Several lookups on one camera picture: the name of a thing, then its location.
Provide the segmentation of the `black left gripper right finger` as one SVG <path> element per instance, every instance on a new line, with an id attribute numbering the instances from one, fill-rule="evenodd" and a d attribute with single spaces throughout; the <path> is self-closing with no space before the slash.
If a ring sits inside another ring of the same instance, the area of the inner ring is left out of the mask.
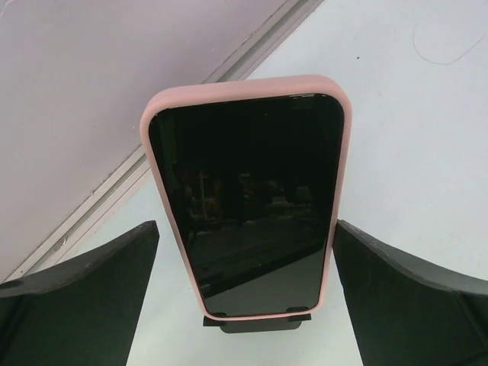
<path id="1" fill-rule="evenodd" d="M 333 242 L 365 365 L 485 365 L 487 282 L 396 249 L 340 220 Z"/>

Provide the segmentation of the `pink-cased phone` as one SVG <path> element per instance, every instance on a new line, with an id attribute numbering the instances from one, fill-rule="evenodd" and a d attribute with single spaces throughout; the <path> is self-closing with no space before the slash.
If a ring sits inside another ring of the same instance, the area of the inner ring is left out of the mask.
<path id="1" fill-rule="evenodd" d="M 323 75 L 169 88 L 140 136 L 203 314 L 307 316 L 323 301 L 352 107 Z"/>

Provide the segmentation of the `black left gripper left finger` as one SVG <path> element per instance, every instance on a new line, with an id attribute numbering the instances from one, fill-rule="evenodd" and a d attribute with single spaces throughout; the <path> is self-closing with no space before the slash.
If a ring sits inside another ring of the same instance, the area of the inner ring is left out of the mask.
<path id="1" fill-rule="evenodd" d="M 147 221 L 98 248 L 1 285 L 3 365 L 125 365 L 159 231 Z"/>

